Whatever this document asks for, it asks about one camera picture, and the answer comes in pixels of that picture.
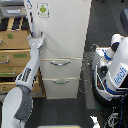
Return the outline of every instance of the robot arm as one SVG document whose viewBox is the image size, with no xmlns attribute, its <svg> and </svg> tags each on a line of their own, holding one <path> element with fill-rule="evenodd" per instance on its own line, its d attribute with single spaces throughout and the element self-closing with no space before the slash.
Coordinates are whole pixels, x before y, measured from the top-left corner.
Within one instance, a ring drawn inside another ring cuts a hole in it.
<svg viewBox="0 0 128 128">
<path fill-rule="evenodd" d="M 97 63 L 100 63 L 100 69 L 105 71 L 109 69 L 109 66 L 112 62 L 112 58 L 122 40 L 125 37 L 120 34 L 114 34 L 111 39 L 111 47 L 108 48 L 97 48 L 94 59 L 92 69 L 95 70 L 95 66 Z"/>
<path fill-rule="evenodd" d="M 31 59 L 23 72 L 17 76 L 17 87 L 12 89 L 6 96 L 2 107 L 1 128 L 24 128 L 25 122 L 32 111 L 32 98 L 29 96 L 33 89 L 34 79 L 39 68 L 39 52 L 45 37 L 28 37 L 31 47 Z"/>
</svg>

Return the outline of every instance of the drawer handle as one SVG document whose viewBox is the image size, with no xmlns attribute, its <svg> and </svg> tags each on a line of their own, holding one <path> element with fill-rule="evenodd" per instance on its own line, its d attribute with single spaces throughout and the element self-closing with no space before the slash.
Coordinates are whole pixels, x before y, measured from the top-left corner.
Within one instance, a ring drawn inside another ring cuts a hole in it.
<svg viewBox="0 0 128 128">
<path fill-rule="evenodd" d="M 7 61 L 0 62 L 0 64 L 5 64 L 5 63 L 8 63 L 8 62 L 9 62 L 9 59 L 7 59 Z"/>
<path fill-rule="evenodd" d="M 8 72 L 8 73 L 0 73 L 0 75 L 15 75 L 16 74 L 16 71 L 14 71 L 14 72 Z"/>
<path fill-rule="evenodd" d="M 52 82 L 56 84 L 66 84 L 70 81 L 69 80 L 53 80 Z"/>
<path fill-rule="evenodd" d="M 67 65 L 67 64 L 69 64 L 69 63 L 71 63 L 71 62 L 70 62 L 70 61 L 66 61 L 66 62 L 64 62 L 64 63 L 62 63 L 62 64 L 58 64 L 58 63 L 56 63 L 55 61 L 50 61 L 50 63 L 53 64 L 53 65 L 57 65 L 57 66 L 64 66 L 64 65 Z"/>
<path fill-rule="evenodd" d="M 3 91 L 4 88 L 6 88 L 6 87 L 2 86 L 1 89 L 0 89 L 0 92 L 8 93 L 9 90 L 8 91 Z"/>
</svg>

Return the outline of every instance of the white cabinet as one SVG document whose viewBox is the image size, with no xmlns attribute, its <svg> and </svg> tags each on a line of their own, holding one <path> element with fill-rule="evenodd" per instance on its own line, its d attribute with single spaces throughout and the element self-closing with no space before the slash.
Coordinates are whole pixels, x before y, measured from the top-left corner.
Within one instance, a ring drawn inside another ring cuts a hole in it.
<svg viewBox="0 0 128 128">
<path fill-rule="evenodd" d="M 48 99 L 76 98 L 91 0 L 30 0 L 30 2 L 35 31 L 38 36 L 42 31 L 46 36 L 40 55 L 40 69 L 46 96 Z M 30 9 L 26 0 L 24 3 L 32 28 Z M 43 8 L 42 16 L 38 5 Z"/>
</svg>

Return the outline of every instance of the white panel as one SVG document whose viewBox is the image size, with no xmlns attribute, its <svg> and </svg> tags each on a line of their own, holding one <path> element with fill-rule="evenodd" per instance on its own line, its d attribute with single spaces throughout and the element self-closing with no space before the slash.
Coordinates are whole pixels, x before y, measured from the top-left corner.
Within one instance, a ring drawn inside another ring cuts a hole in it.
<svg viewBox="0 0 128 128">
<path fill-rule="evenodd" d="M 69 78 L 69 77 L 80 77 L 82 66 L 82 59 L 77 60 L 54 60 L 54 61 L 41 61 L 40 69 L 42 78 Z"/>
<path fill-rule="evenodd" d="M 91 0 L 30 0 L 36 33 L 46 35 L 41 58 L 83 55 Z M 49 17 L 38 16 L 37 4 L 47 3 Z"/>
<path fill-rule="evenodd" d="M 79 79 L 71 79 L 65 84 L 44 80 L 47 99 L 77 98 Z"/>
</svg>

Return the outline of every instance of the robot body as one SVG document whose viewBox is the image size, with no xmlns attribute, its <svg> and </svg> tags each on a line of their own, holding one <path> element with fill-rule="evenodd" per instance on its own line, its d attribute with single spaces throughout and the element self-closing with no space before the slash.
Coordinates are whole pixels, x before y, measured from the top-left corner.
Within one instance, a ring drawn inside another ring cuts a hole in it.
<svg viewBox="0 0 128 128">
<path fill-rule="evenodd" d="M 128 90 L 123 84 L 128 74 L 127 54 L 128 37 L 119 34 L 113 35 L 111 47 L 96 49 L 92 64 L 93 89 L 99 99 L 110 105 L 115 105 Z"/>
</svg>

